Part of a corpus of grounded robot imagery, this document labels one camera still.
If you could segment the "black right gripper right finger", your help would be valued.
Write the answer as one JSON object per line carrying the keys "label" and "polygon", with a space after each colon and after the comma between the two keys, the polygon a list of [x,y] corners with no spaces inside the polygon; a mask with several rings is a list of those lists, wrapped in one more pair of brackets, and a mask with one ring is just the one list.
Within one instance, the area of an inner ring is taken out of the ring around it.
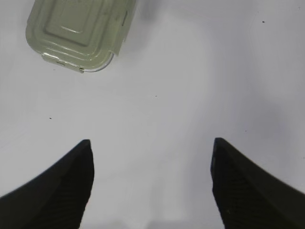
{"label": "black right gripper right finger", "polygon": [[305,195],[216,138],[212,192],[226,229],[303,229]]}

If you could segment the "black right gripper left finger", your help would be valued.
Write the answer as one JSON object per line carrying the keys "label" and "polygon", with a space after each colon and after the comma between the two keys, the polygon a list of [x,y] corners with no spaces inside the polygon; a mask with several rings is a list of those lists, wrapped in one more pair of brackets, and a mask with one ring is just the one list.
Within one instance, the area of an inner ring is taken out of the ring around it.
{"label": "black right gripper left finger", "polygon": [[93,181],[93,152],[85,139],[43,173],[0,198],[0,227],[78,229]]}

